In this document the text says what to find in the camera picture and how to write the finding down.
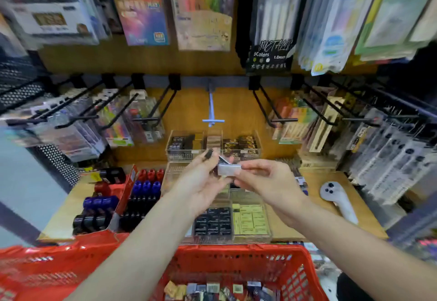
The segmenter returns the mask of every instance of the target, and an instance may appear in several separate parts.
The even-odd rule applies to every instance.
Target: white game controller
[[[322,188],[320,188],[320,197],[326,201],[334,202],[346,220],[358,225],[358,218],[352,204],[343,187],[338,182],[330,181],[324,183]]]

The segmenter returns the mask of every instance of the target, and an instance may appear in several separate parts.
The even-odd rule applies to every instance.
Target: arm
[[[213,153],[205,162],[204,155],[187,166],[172,190],[68,301],[149,299],[195,217],[230,182],[209,175],[219,162],[218,154]]]
[[[235,181],[270,204],[288,226],[305,235],[375,300],[432,300],[437,270],[340,216],[313,204],[290,168],[280,162],[242,162]]]

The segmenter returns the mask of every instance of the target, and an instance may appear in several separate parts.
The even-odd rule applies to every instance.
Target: forearm
[[[437,295],[437,270],[403,253],[344,218],[305,203],[288,212],[293,227],[319,247],[375,300],[431,300]]]
[[[194,217],[184,199],[160,199],[125,242],[68,300],[148,300]]]

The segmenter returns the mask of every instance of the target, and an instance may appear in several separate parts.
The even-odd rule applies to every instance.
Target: left hand
[[[194,218],[204,212],[216,198],[216,195],[232,182],[231,178],[220,178],[210,174],[219,163],[219,153],[213,151],[211,158],[205,159],[205,151],[197,156],[182,172],[170,194],[175,193],[187,200],[190,213]]]

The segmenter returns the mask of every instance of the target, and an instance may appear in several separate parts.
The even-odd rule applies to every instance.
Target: red shopping basket
[[[58,301],[66,298],[128,236],[98,232],[72,245],[0,250],[0,299]],[[260,281],[281,290],[281,301],[328,300],[311,256],[298,245],[181,246],[150,301],[163,301],[174,283]]]
[[[162,301],[168,281],[176,284],[260,281],[281,291],[281,301],[328,300],[311,256],[300,245],[181,246],[152,297]]]

